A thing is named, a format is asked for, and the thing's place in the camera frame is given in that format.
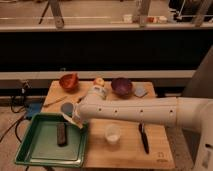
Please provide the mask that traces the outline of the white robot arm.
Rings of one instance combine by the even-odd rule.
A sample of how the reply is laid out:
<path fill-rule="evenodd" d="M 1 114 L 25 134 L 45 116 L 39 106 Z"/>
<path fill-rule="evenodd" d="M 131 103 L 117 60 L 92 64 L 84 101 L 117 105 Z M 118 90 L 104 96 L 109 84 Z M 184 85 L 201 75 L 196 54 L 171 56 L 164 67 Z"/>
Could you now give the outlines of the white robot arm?
<path fill-rule="evenodd" d="M 89 119 L 113 119 L 179 126 L 199 132 L 201 138 L 193 171 L 213 171 L 213 99 L 107 100 L 106 89 L 94 85 L 75 106 L 72 119 L 77 124 Z"/>

